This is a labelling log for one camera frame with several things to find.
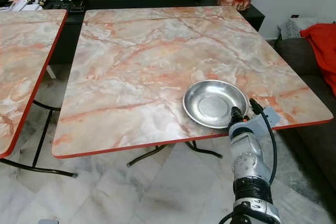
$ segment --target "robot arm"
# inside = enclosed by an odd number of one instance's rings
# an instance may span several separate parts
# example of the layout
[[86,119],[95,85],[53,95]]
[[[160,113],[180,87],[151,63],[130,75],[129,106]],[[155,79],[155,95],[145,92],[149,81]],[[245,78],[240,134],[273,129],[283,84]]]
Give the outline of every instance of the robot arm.
[[[271,126],[278,123],[280,118],[271,107],[263,109],[256,101],[250,102],[255,108],[254,111],[263,110]],[[268,134],[263,116],[259,114],[243,122],[243,116],[237,107],[232,108],[231,114],[229,138],[236,201],[231,215],[225,217],[220,224],[229,218],[232,218],[231,224],[281,224],[278,209],[273,205],[271,197],[272,173],[264,163],[258,140],[259,137]]]

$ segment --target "table leg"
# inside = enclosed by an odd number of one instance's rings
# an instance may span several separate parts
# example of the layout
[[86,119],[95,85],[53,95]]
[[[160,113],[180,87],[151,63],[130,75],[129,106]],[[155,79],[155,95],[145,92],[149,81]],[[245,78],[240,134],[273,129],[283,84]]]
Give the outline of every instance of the table leg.
[[193,141],[193,145],[191,145],[191,143],[189,142],[185,142],[185,144],[190,148],[192,149],[193,151],[195,152],[200,152],[200,153],[206,153],[206,154],[211,154],[211,155],[214,155],[218,158],[223,158],[223,156],[219,153],[216,153],[216,152],[213,152],[213,151],[208,151],[208,150],[204,150],[204,149],[199,149],[197,148],[197,145],[196,145],[196,142]]
[[20,164],[20,163],[17,163],[17,162],[13,162],[13,161],[10,161],[10,160],[4,159],[4,158],[0,158],[0,163],[4,163],[6,165],[14,166],[14,167],[17,167],[17,168],[20,168],[20,169],[24,169],[24,170],[30,170],[32,172],[52,173],[52,174],[59,174],[59,175],[64,175],[64,176],[69,176],[69,177],[76,178],[77,177],[76,173],[69,173],[69,172],[64,172],[63,170],[44,169],[44,168],[38,168],[38,167],[36,167],[36,164],[37,164],[37,161],[38,161],[38,157],[40,155],[40,151],[41,151],[44,139],[46,137],[46,133],[47,133],[47,130],[48,130],[48,126],[49,126],[49,123],[50,123],[50,119],[51,119],[52,113],[54,111],[60,111],[61,109],[60,108],[55,108],[55,107],[50,107],[50,106],[44,105],[44,104],[42,104],[42,103],[40,103],[38,101],[35,101],[35,100],[33,101],[33,103],[36,104],[36,105],[38,105],[38,106],[40,106],[40,107],[42,107],[42,108],[44,108],[44,109],[49,110],[48,118],[47,118],[47,121],[46,121],[46,123],[44,125],[42,136],[40,138],[40,142],[38,143],[38,147],[37,147],[37,150],[36,150],[36,153],[35,153],[35,157],[34,157],[34,160],[33,160],[33,165],[32,166],[23,165],[23,164]]
[[52,79],[56,79],[56,75],[50,65],[47,66],[47,72]]
[[142,159],[144,159],[146,157],[149,157],[149,156],[151,156],[151,155],[153,155],[155,153],[158,153],[160,150],[162,150],[166,146],[167,146],[166,144],[165,145],[161,145],[161,146],[157,146],[156,145],[155,146],[155,150],[147,152],[146,154],[143,154],[140,157],[137,157],[137,158],[133,159],[131,162],[127,163],[127,167],[130,167],[130,166],[134,165],[136,162],[138,162],[138,161],[140,161],[140,160],[142,160]]

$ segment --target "tiled floor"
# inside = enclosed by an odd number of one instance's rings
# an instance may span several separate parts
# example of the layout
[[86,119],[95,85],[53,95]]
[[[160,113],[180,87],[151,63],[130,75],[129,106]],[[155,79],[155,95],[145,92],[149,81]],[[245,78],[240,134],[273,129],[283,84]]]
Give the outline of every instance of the tiled floor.
[[[61,105],[69,67],[58,79],[45,77],[37,100]],[[11,160],[33,160],[47,111],[32,105]],[[137,149],[72,159],[50,154],[58,113],[52,117],[38,166],[76,171],[77,178],[32,173],[0,165],[0,223],[37,224],[209,224],[232,210],[232,171],[226,137],[198,141],[198,146],[223,154],[223,159],[195,153],[179,143],[128,168],[126,163],[149,149]],[[283,223],[334,223],[285,141],[276,134],[278,173],[272,196]],[[269,139],[262,140],[271,165]]]

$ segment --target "metal bowl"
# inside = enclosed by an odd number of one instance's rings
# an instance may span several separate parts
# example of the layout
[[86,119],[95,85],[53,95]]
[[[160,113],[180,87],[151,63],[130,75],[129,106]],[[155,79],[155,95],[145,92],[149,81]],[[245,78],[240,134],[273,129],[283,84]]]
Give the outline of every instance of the metal bowl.
[[215,129],[228,127],[233,106],[246,114],[247,101],[244,94],[224,81],[197,82],[188,88],[183,97],[186,113],[195,122]]

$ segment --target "red table edge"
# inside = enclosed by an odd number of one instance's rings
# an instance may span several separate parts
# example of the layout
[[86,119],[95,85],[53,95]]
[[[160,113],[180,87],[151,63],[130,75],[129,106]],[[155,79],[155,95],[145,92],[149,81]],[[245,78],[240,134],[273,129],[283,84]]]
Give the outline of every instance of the red table edge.
[[[299,123],[299,124],[293,124],[293,125],[288,125],[288,126],[279,126],[279,127],[273,127],[272,129],[276,131],[276,130],[294,128],[294,127],[318,125],[318,124],[323,124],[323,123],[329,123],[332,120],[333,120],[333,117],[331,119],[317,121],[317,122]],[[140,145],[133,145],[133,146],[107,149],[107,150],[102,150],[102,151],[84,152],[84,153],[70,154],[70,155],[54,155],[52,152],[51,152],[51,154],[54,157],[59,158],[59,159],[72,158],[72,157],[83,157],[83,156],[96,155],[96,154],[102,154],[102,153],[108,153],[108,152],[131,150],[131,149],[135,149],[135,148],[145,148],[145,147],[151,147],[151,146],[156,146],[156,145],[175,144],[175,143],[182,143],[182,142],[189,142],[189,141],[204,140],[204,139],[216,138],[216,137],[221,137],[221,136],[228,136],[228,133],[209,135],[209,136],[191,137],[191,138],[184,138],[184,139],[179,139],[179,140],[170,140],[170,141],[164,141],[164,142],[156,142],[156,143],[150,143],[150,144],[140,144]]]
[[9,145],[8,149],[7,149],[5,152],[3,152],[3,153],[0,154],[0,158],[4,158],[4,157],[9,156],[9,155],[13,152],[13,150],[14,150],[14,147],[15,147],[16,142],[17,142],[17,140],[18,140],[18,138],[19,138],[19,136],[20,136],[22,127],[23,127],[23,125],[24,125],[24,123],[25,123],[25,121],[26,121],[28,112],[29,112],[30,107],[31,107],[31,105],[32,105],[32,103],[33,103],[33,100],[34,100],[34,97],[35,97],[36,92],[37,92],[37,90],[38,90],[38,87],[39,87],[39,85],[40,85],[40,83],[41,83],[41,81],[42,81],[43,75],[44,75],[45,72],[46,72],[46,69],[47,69],[47,66],[48,66],[48,64],[49,64],[50,58],[51,58],[51,56],[52,56],[53,53],[54,53],[54,50],[55,50],[55,47],[56,47],[58,38],[59,38],[59,36],[60,36],[60,34],[61,34],[62,30],[63,30],[63,27],[64,27],[64,24],[65,24],[65,22],[66,22],[66,20],[67,20],[67,17],[68,17],[68,11],[66,11],[66,13],[65,13],[65,15],[64,15],[64,18],[63,18],[63,20],[62,20],[62,23],[61,23],[61,25],[59,26],[58,32],[57,32],[56,37],[55,37],[55,39],[54,39],[54,43],[53,43],[53,45],[51,46],[51,48],[50,48],[50,50],[49,50],[49,54],[48,54],[48,56],[47,56],[47,59],[46,59],[44,65],[43,65],[43,67],[42,67],[42,69],[41,69],[40,75],[39,75],[38,78],[37,78],[37,81],[36,81],[36,84],[35,84],[35,86],[34,86],[34,89],[33,89],[32,93],[31,93],[31,95],[30,95],[30,98],[29,98],[29,100],[28,100],[28,102],[27,102],[26,108],[25,108],[25,110],[23,111],[23,114],[22,114],[22,117],[21,117],[21,119],[20,119],[20,122],[19,122],[19,124],[18,124],[18,126],[17,126],[17,128],[16,128],[16,131],[15,131],[15,134],[14,134],[14,136],[13,136],[12,142],[11,142],[11,144]]

